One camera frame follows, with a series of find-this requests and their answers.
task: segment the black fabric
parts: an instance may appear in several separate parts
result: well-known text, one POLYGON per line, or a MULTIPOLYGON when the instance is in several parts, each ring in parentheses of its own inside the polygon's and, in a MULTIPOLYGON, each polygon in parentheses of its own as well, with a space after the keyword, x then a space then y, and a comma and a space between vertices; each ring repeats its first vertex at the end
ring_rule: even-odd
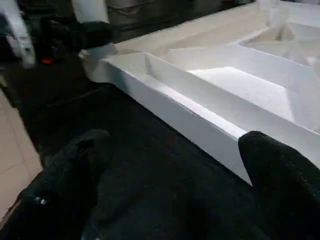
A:
POLYGON ((297 150, 258 131, 238 142, 275 239, 320 239, 320 171, 297 150))
POLYGON ((20 193, 0 239, 79 240, 111 159, 106 131, 90 130, 73 139, 20 193))
POLYGON ((130 237, 153 232, 159 239, 161 229, 168 238, 268 239, 269 227, 247 183, 115 86, 90 82, 81 74, 75 58, 49 68, 11 67, 5 78, 44 166, 84 132, 109 132, 114 155, 99 183, 97 208, 103 213, 114 205, 93 222, 101 234, 125 237, 123 228, 130 237), (179 222, 184 215, 187 219, 179 222), (162 217, 176 231, 162 225, 162 217), (149 229, 141 229, 139 222, 149 229))

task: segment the foam board partition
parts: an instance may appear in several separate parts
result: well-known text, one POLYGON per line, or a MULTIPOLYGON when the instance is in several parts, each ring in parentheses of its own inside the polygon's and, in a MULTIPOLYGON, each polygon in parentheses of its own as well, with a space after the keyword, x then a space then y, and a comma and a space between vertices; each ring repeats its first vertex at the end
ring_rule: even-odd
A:
POLYGON ((305 84, 308 85, 308 81, 313 81, 310 79, 314 78, 314 73, 304 69, 305 66, 277 58, 276 63, 271 66, 279 64, 277 60, 284 61, 286 62, 283 66, 284 71, 287 69, 290 71, 286 75, 274 78, 276 74, 269 73, 269 68, 263 70, 263 67, 268 64, 268 56, 271 55, 253 49, 244 49, 246 48, 241 46, 231 46, 224 50, 217 48, 215 52, 212 49, 189 49, 184 53, 182 49, 174 50, 168 59, 178 67, 147 53, 133 53, 106 59, 106 72, 107 77, 116 86, 247 182, 250 181, 239 155, 237 141, 244 133, 252 130, 262 131, 296 148, 319 165, 317 156, 320 150, 316 142, 320 140, 320 135, 295 124, 295 121, 305 125, 319 123, 319 121, 313 122, 319 114, 309 112, 310 109, 314 109, 312 106, 305 105, 308 105, 311 99, 306 96, 305 90, 300 89, 303 88, 303 84, 296 81, 304 75, 308 79, 305 84), (219 51, 223 52, 220 60, 209 57, 210 55, 219 58, 219 51), (228 51, 234 55, 237 55, 237 51, 249 51, 249 53, 243 60, 244 63, 240 63, 237 58, 230 59, 228 51), (193 61, 184 62, 183 58, 186 59, 187 55, 193 56, 193 61), (253 63, 260 62, 259 55, 261 55, 261 61, 263 60, 263 66, 253 63), (296 70, 292 73, 292 67, 304 68, 300 69, 302 72, 296 70), (208 68, 222 68, 213 73, 216 75, 215 78, 224 75, 237 84, 235 79, 231 79, 232 75, 235 75, 237 80, 242 81, 240 85, 246 88, 236 92, 226 85, 219 85, 217 82, 206 79, 197 72, 192 73, 192 71, 208 68), (272 92, 267 97, 270 97, 275 104, 279 104, 283 97, 284 100, 290 101, 289 105, 291 107, 293 105, 293 109, 297 111, 294 114, 299 115, 294 115, 294 121, 287 120, 273 113, 277 106, 273 106, 272 109, 267 109, 267 105, 261 107, 254 102, 257 100, 254 96, 257 90, 255 87, 263 88, 258 90, 262 95, 268 88, 279 91, 278 95, 281 96, 272 92), (305 118, 306 115, 311 116, 312 121, 305 118))
POLYGON ((167 59, 293 123, 320 127, 319 78, 309 67, 239 45, 175 49, 167 59))

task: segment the beige floor tile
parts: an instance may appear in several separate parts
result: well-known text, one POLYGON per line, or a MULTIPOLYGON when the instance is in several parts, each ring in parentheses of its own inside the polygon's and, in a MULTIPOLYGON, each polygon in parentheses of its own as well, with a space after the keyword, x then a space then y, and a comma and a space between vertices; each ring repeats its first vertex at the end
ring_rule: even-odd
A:
POLYGON ((0 109, 0 172, 24 161, 13 128, 0 109))
POLYGON ((27 131, 20 118, 18 110, 11 110, 8 113, 8 118, 11 122, 11 125, 13 126, 16 141, 21 149, 24 159, 27 160, 37 158, 39 155, 36 152, 35 147, 27 134, 27 131))
POLYGON ((29 183, 28 170, 24 163, 0 173, 0 219, 29 183))
POLYGON ((30 180, 33 180, 43 169, 38 157, 25 160, 25 165, 28 169, 30 180))
POLYGON ((0 109, 6 112, 13 109, 8 99, 6 98, 5 94, 1 91, 1 89, 0 89, 0 109))

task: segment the white surface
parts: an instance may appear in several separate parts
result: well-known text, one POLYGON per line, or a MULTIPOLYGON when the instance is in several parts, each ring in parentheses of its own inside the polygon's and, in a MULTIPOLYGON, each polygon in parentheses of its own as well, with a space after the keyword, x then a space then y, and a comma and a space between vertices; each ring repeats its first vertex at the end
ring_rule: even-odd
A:
POLYGON ((292 102, 295 102, 298 108, 304 107, 299 105, 299 96, 295 92, 288 93, 288 90, 282 86, 233 67, 189 72, 291 122, 295 122, 295 116, 291 110, 292 102))
MULTIPOLYGON (((247 85, 261 85, 262 81, 257 80, 262 79, 269 86, 283 87, 286 97, 284 97, 284 93, 282 93, 282 97, 276 96, 276 93, 273 94, 275 99, 282 100, 278 102, 278 106, 275 104, 276 101, 271 101, 268 104, 271 97, 268 98, 268 101, 264 98, 264 102, 262 98, 257 97, 262 92, 257 87, 250 88, 252 91, 250 96, 244 97, 243 92, 240 96, 308 129, 314 130, 320 127, 320 109, 315 104, 320 101, 319 78, 307 66, 239 45, 174 49, 169 52, 166 60, 185 71, 233 67, 246 73, 246 77, 249 77, 246 79, 247 85), (290 110, 281 112, 281 105, 290 110)), ((277 91, 278 94, 280 88, 275 87, 271 90, 269 87, 268 89, 272 96, 272 91, 277 91)))

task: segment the white cardboard structure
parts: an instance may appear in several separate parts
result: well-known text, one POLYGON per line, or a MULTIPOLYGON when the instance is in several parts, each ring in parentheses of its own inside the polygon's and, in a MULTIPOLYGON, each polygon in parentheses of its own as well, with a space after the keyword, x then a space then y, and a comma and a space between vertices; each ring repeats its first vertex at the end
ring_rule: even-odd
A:
POLYGON ((319 6, 248 4, 116 48, 91 80, 114 83, 248 183, 238 139, 249 131, 320 167, 319 6))

